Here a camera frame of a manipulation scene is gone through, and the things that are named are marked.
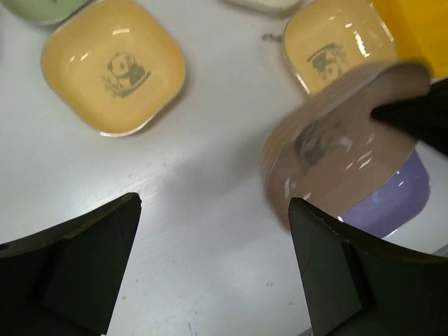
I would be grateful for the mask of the purple panda plate front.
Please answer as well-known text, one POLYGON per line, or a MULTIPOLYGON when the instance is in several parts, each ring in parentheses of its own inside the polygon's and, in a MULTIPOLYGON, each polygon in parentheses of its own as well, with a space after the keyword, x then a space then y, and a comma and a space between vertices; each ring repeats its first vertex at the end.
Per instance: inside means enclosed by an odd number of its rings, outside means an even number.
POLYGON ((337 218, 384 238, 416 217, 426 206, 430 193, 428 172, 413 151, 384 185, 337 218))

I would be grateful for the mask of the brown panda plate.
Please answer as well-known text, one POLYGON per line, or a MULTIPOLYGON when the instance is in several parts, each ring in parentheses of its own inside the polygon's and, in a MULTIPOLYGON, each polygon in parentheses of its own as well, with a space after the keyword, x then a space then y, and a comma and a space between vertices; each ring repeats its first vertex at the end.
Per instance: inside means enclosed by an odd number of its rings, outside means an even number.
POLYGON ((294 197, 337 216, 383 186, 417 140, 370 114, 385 104, 425 96, 430 85, 430 71, 422 63, 366 63, 286 115, 260 158, 265 194, 283 227, 290 226, 294 197))

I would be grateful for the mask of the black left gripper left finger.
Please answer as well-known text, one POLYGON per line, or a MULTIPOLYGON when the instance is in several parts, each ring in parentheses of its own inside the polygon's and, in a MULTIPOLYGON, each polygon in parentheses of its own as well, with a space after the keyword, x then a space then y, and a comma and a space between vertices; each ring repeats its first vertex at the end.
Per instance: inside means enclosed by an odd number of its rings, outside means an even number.
POLYGON ((1 243, 1 334, 106 335, 140 215, 129 192, 1 243))

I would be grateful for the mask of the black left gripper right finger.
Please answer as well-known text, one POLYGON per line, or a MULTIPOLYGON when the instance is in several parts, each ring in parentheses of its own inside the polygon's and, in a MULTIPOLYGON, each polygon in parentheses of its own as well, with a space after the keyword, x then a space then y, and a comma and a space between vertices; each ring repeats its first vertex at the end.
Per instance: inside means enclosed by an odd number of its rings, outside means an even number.
POLYGON ((288 208, 315 335, 446 335, 447 259, 377 238, 307 201, 288 208))

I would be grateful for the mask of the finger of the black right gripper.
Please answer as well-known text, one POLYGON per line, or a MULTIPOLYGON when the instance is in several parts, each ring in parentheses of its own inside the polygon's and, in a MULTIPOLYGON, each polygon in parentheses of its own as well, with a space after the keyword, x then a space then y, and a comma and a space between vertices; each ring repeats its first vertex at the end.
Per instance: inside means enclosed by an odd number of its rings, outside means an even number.
POLYGON ((423 97, 378 106, 372 110, 370 117, 399 129, 446 155, 447 79, 433 83, 429 93, 423 97))

